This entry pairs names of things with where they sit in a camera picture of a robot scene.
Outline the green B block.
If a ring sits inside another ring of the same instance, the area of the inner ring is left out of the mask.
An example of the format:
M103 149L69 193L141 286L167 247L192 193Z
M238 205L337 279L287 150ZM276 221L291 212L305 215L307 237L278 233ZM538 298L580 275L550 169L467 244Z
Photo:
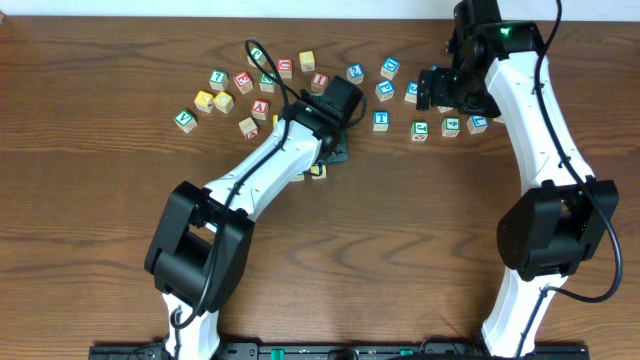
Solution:
M297 175L295 175L290 181L291 182L299 182L299 181L304 181L305 179L305 174L304 173L299 173Z

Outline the blue T block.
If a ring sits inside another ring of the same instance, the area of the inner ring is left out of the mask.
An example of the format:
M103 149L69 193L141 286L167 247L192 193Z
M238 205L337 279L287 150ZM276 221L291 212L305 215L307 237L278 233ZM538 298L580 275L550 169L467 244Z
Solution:
M390 113L387 111L375 111L373 114L373 130L376 132L387 131L390 125Z

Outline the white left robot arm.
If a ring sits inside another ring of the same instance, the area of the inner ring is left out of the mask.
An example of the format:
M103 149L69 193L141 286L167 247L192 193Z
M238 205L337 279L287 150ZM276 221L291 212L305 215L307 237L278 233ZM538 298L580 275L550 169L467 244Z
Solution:
M244 273L255 221L291 180L329 158L365 109L360 88L336 76L282 109L275 129L243 162L204 187L169 195L144 261L165 301L166 359L210 359L219 311Z

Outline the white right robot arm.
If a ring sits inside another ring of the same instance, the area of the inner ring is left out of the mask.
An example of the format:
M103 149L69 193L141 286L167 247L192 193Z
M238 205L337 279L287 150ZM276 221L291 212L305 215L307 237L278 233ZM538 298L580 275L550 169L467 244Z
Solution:
M497 226L505 273L480 333L486 357L528 359L553 297L603 237L615 236L619 194L571 137L550 80L551 38L532 21L504 20L496 0L463 0L454 20L452 63L420 73L417 106L505 122L521 196Z

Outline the yellow O block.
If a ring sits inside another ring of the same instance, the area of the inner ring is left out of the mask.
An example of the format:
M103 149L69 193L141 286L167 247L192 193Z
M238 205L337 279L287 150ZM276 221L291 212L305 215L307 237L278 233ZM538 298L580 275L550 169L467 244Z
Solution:
M327 176L327 168L325 165L314 165L310 168L309 173L313 180L324 179Z

